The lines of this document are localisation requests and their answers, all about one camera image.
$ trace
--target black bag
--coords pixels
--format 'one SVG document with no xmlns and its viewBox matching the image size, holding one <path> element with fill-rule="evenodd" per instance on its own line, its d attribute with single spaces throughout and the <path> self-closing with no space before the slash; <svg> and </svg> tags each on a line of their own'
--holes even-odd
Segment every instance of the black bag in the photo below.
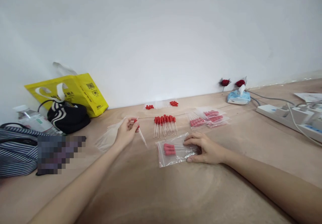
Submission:
<svg viewBox="0 0 322 224">
<path fill-rule="evenodd" d="M 17 124 L 18 127 L 7 127 Z M 28 175 L 37 168 L 37 137 L 49 136 L 19 123 L 0 126 L 0 176 Z"/>
<path fill-rule="evenodd" d="M 47 113 L 47 119 L 64 133 L 74 133 L 78 130 L 81 130 L 91 122 L 85 106 L 75 103 L 71 105 L 71 103 L 67 101 L 44 101 L 39 106 L 38 111 L 44 103 L 49 101 L 53 101 L 53 104 Z"/>
</svg>

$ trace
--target blue tissue box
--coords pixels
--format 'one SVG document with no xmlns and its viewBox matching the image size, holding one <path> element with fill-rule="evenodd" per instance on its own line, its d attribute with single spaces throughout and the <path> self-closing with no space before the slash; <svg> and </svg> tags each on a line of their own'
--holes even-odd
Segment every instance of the blue tissue box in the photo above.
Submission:
<svg viewBox="0 0 322 224">
<path fill-rule="evenodd" d="M 251 101 L 251 96 L 249 92 L 243 92 L 242 96 L 240 96 L 239 90 L 235 90 L 229 93 L 227 102 L 237 105 L 246 105 Z"/>
</svg>

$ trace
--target white wall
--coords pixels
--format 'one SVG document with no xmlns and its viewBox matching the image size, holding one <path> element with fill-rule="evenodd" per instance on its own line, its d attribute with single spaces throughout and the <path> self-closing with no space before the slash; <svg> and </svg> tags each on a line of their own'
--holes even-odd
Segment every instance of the white wall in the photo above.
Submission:
<svg viewBox="0 0 322 224">
<path fill-rule="evenodd" d="M 322 70 L 322 0 L 0 0 L 0 13 L 1 122 L 36 109 L 23 85 L 56 77 L 53 61 L 89 72 L 111 108 Z"/>
</svg>

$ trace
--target plastic water bottle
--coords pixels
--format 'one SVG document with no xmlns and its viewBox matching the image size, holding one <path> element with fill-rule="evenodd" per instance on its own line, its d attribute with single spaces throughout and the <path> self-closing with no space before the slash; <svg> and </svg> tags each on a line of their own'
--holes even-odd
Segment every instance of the plastic water bottle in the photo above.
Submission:
<svg viewBox="0 0 322 224">
<path fill-rule="evenodd" d="M 45 118 L 39 112 L 30 110 L 30 108 L 26 105 L 16 106 L 13 109 L 18 112 L 19 123 L 26 126 L 27 128 L 49 135 L 66 135 L 62 131 L 58 130 L 54 125 L 52 125 L 50 121 L 47 120 L 47 118 Z"/>
</svg>

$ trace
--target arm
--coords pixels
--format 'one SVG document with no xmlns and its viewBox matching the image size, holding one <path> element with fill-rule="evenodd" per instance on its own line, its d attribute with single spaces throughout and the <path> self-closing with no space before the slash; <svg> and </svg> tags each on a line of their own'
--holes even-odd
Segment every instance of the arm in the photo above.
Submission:
<svg viewBox="0 0 322 224">
<path fill-rule="evenodd" d="M 29 223 L 74 223 L 93 197 L 109 167 L 133 140 L 139 126 L 138 122 L 131 122 L 133 120 L 135 118 L 125 119 L 118 129 L 113 146 L 48 202 Z"/>
<path fill-rule="evenodd" d="M 195 144 L 202 149 L 201 155 L 189 157 L 188 162 L 226 164 L 298 222 L 322 223 L 322 189 L 273 166 L 225 149 L 205 134 L 190 134 L 184 144 Z"/>
</svg>

